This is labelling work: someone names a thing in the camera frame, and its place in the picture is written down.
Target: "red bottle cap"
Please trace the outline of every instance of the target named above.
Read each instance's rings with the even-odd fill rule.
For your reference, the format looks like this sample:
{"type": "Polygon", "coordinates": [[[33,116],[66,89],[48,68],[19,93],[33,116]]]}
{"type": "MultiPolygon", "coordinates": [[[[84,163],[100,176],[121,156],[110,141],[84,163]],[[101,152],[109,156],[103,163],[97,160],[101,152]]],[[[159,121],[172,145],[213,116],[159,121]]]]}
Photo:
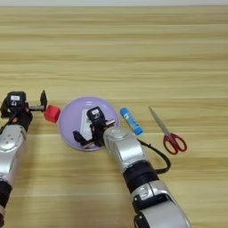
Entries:
{"type": "Polygon", "coordinates": [[[52,123],[56,123],[61,114],[61,109],[59,107],[48,105],[44,113],[45,119],[52,123]]]}

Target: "purple bowl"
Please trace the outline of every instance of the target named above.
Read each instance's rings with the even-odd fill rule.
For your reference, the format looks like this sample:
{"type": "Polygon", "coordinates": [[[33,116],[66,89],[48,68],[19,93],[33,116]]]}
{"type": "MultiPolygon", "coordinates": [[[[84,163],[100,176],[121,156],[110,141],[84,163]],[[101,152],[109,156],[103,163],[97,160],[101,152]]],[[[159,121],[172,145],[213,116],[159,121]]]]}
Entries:
{"type": "Polygon", "coordinates": [[[96,151],[101,147],[92,145],[90,148],[83,148],[74,139],[73,132],[80,131],[82,111],[99,106],[107,120],[115,119],[115,126],[119,126],[118,113],[107,101],[98,97],[81,97],[70,102],[61,112],[58,120],[58,129],[62,139],[71,147],[82,151],[96,151]]]}

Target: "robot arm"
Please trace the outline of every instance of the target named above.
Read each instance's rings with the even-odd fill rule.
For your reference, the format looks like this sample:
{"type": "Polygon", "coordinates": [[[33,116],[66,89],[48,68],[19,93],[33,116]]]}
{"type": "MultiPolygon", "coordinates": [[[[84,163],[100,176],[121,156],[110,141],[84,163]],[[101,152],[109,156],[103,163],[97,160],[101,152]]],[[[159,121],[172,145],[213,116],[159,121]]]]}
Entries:
{"type": "Polygon", "coordinates": [[[116,158],[132,195],[138,228],[191,228],[174,197],[159,180],[137,139],[122,128],[104,132],[107,150],[116,158]]]}
{"type": "Polygon", "coordinates": [[[11,92],[1,107],[2,118],[9,121],[0,133],[0,227],[4,225],[5,207],[25,151],[26,135],[33,118],[31,111],[45,111],[46,103],[45,92],[41,94],[39,106],[29,106],[24,92],[11,92]]]}

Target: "scissors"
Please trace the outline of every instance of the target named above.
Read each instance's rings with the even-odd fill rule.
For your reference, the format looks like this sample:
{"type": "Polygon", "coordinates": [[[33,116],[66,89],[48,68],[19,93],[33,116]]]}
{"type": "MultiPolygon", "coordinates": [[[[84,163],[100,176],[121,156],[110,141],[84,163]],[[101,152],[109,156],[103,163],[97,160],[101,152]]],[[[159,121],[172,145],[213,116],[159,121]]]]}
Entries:
{"type": "Polygon", "coordinates": [[[176,135],[176,134],[170,133],[168,131],[168,129],[166,128],[166,126],[164,125],[164,123],[159,118],[159,116],[156,114],[156,112],[151,107],[149,107],[149,109],[151,111],[152,116],[154,117],[154,119],[158,123],[159,127],[161,128],[161,130],[165,134],[164,139],[163,139],[163,144],[164,144],[166,150],[173,155],[177,154],[178,151],[181,151],[181,152],[187,151],[187,144],[184,141],[184,139],[181,138],[180,136],[176,135]],[[168,144],[171,145],[174,150],[170,150],[167,147],[168,144]]]}

